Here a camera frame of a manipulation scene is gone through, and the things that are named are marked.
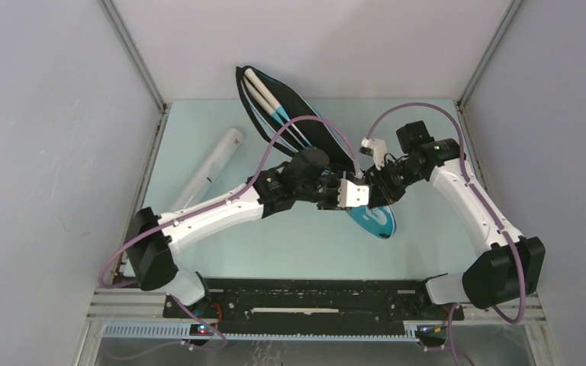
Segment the blue racket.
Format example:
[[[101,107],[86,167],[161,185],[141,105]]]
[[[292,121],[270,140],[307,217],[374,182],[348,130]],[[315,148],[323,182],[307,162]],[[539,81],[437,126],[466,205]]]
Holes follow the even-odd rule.
[[[266,142],[293,117],[314,115],[313,108],[292,89],[258,69],[238,66],[235,76],[241,103]]]
[[[274,133],[278,128],[290,121],[291,118],[283,108],[282,103],[256,75],[244,76],[242,81],[244,90],[249,100],[253,103],[255,114],[258,115],[258,120],[262,125],[267,126]],[[298,151],[309,146],[309,141],[302,136],[301,131],[295,125],[291,125],[282,133],[279,139],[280,143],[287,146],[291,151]]]

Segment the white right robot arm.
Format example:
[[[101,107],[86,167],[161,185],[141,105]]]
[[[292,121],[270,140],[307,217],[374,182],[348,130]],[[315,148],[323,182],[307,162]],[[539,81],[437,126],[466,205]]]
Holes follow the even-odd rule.
[[[396,159],[381,139],[364,138],[361,153],[374,164],[365,171],[371,187],[370,207],[398,202],[407,187],[425,180],[453,207],[465,226],[476,260],[461,274],[424,280],[416,294],[416,314],[432,319],[444,304],[470,303],[486,309],[537,289],[546,254],[538,237],[525,237],[483,191],[461,146],[452,138],[435,140],[423,121],[396,132],[404,155]]]

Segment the white shuttlecock tube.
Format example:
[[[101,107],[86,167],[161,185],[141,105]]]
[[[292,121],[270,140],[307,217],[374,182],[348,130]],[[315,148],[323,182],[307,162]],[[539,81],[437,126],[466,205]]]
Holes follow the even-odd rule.
[[[194,175],[179,192],[169,211],[184,210],[203,201],[211,185],[227,166],[242,145],[245,135],[237,128],[230,128],[217,145],[204,156]]]

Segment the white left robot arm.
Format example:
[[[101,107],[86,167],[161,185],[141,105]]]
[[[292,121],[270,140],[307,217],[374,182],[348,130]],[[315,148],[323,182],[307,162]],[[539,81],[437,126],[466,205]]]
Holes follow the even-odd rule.
[[[128,240],[139,239],[126,251],[138,287],[172,291],[190,316],[204,316],[211,307],[207,287],[199,273],[177,262],[180,252],[221,230],[290,210],[298,201],[337,210],[340,185],[351,175],[331,167],[323,150],[309,147],[290,161],[249,177],[229,193],[195,206],[164,213],[142,208],[126,234]]]

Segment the blue racket bag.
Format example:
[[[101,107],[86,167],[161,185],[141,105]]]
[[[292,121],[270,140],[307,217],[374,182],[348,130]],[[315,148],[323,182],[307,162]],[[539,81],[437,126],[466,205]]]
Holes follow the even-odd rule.
[[[295,117],[320,117],[305,99],[285,83],[265,74],[255,66],[235,68],[237,91],[241,103],[259,135],[270,142],[285,123]],[[315,120],[303,120],[291,125],[280,135],[274,147],[287,156],[306,147],[323,150],[330,168],[339,173],[353,173],[353,154],[346,139],[334,128]],[[394,212],[389,206],[348,210],[352,221],[378,239],[391,238],[397,229]]]

